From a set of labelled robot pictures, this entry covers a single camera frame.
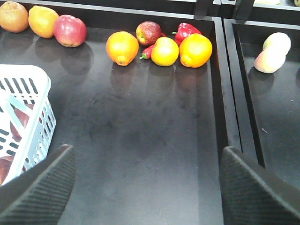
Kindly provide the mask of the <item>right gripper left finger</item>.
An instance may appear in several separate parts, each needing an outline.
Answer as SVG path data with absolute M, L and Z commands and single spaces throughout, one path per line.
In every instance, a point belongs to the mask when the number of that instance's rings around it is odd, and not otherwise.
M 2 225 L 56 225 L 75 183 L 75 153 L 64 144 L 0 187 Z

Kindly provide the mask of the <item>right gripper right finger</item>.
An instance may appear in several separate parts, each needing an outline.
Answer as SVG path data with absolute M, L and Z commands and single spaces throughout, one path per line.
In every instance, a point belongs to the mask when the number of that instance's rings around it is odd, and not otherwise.
M 300 223 L 300 191 L 233 147 L 222 151 L 219 182 L 227 225 Z

